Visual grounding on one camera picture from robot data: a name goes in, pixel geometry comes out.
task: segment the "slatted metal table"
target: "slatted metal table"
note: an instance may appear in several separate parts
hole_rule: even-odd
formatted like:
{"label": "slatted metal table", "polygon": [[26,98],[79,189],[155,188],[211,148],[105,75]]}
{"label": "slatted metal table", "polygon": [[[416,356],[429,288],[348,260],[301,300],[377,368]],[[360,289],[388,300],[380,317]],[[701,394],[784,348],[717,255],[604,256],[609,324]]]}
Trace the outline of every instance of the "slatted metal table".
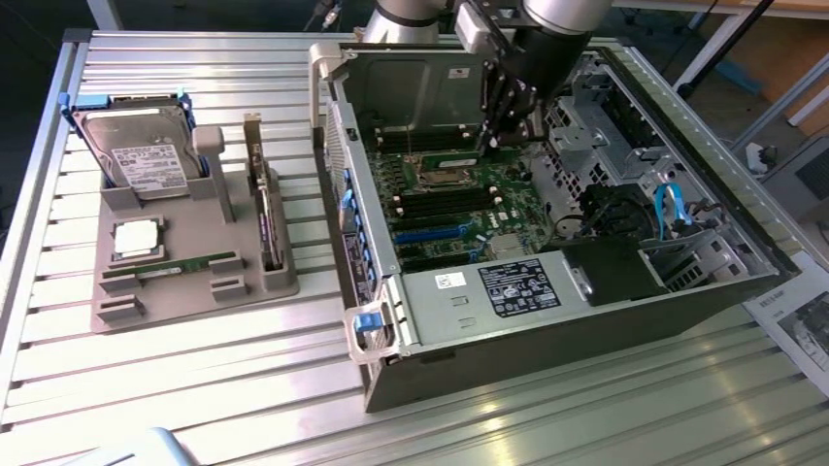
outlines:
{"label": "slatted metal table", "polygon": [[[0,264],[0,463],[61,464],[161,426],[202,464],[827,464],[827,399],[741,308],[669,340],[364,413],[308,121],[321,40],[350,37],[119,32],[65,44]],[[178,88],[198,124],[225,128],[229,170],[242,115],[262,114],[302,291],[95,335],[101,174],[58,92]]]}

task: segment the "power supply label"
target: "power supply label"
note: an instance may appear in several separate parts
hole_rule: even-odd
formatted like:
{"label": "power supply label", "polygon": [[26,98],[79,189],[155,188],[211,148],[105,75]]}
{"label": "power supply label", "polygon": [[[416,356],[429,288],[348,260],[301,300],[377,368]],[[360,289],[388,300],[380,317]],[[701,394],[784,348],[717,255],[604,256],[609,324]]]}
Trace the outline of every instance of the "power supply label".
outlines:
{"label": "power supply label", "polygon": [[171,144],[113,149],[113,155],[137,192],[187,186],[179,154]]}
{"label": "power supply label", "polygon": [[478,269],[500,317],[512,317],[561,306],[540,259]]}

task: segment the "barcode sticker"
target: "barcode sticker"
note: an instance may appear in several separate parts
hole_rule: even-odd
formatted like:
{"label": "barcode sticker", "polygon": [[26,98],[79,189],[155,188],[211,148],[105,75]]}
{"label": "barcode sticker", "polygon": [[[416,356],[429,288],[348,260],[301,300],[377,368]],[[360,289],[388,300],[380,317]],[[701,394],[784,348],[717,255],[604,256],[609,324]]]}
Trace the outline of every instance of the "barcode sticker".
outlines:
{"label": "barcode sticker", "polygon": [[456,286],[465,286],[466,279],[464,278],[464,272],[454,272],[453,274],[436,275],[436,282],[438,289],[454,288]]}
{"label": "barcode sticker", "polygon": [[137,192],[187,186],[179,154],[171,144],[113,149],[113,156]]}

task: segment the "blue latch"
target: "blue latch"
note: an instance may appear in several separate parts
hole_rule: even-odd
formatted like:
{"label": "blue latch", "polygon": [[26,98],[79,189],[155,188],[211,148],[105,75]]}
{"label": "blue latch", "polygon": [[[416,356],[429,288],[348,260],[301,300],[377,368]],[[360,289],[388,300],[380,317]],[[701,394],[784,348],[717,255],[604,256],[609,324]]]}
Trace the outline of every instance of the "blue latch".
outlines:
{"label": "blue latch", "polygon": [[358,333],[372,332],[384,328],[384,316],[380,313],[358,314],[354,319],[354,329]]}
{"label": "blue latch", "polygon": [[663,213],[663,205],[665,203],[665,194],[667,191],[672,193],[675,197],[675,220],[684,221],[687,225],[693,223],[693,218],[685,212],[685,202],[683,201],[683,189],[679,187],[676,183],[664,183],[657,187],[657,192],[655,193],[656,205],[655,208],[657,210],[657,222],[660,223],[660,241],[665,239],[665,220]]}
{"label": "blue latch", "polygon": [[110,96],[106,94],[82,94],[75,97],[78,110],[99,110],[110,106]]}
{"label": "blue latch", "polygon": [[346,189],[346,192],[342,195],[342,202],[341,202],[342,209],[346,209],[349,207],[349,203],[353,201],[354,201],[354,190]]}

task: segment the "pcie slot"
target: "pcie slot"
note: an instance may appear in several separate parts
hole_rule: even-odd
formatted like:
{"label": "pcie slot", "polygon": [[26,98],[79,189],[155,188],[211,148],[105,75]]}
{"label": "pcie slot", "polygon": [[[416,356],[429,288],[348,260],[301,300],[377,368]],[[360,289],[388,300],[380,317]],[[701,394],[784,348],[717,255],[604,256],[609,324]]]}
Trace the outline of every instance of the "pcie slot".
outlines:
{"label": "pcie slot", "polygon": [[424,259],[408,260],[404,262],[404,272],[421,272],[424,270],[437,270],[445,267],[457,267],[472,262],[469,253],[441,255]]}
{"label": "pcie slot", "polygon": [[438,226],[456,225],[458,218],[456,216],[428,216],[424,218],[398,218],[394,222],[390,222],[389,228],[392,231],[420,230],[426,228],[436,228]]}
{"label": "pcie slot", "polygon": [[398,236],[394,237],[394,244],[412,245],[414,243],[424,243],[426,241],[453,240],[454,238],[460,238],[465,231],[465,228],[460,225],[456,227],[441,228],[437,230],[401,233]]}

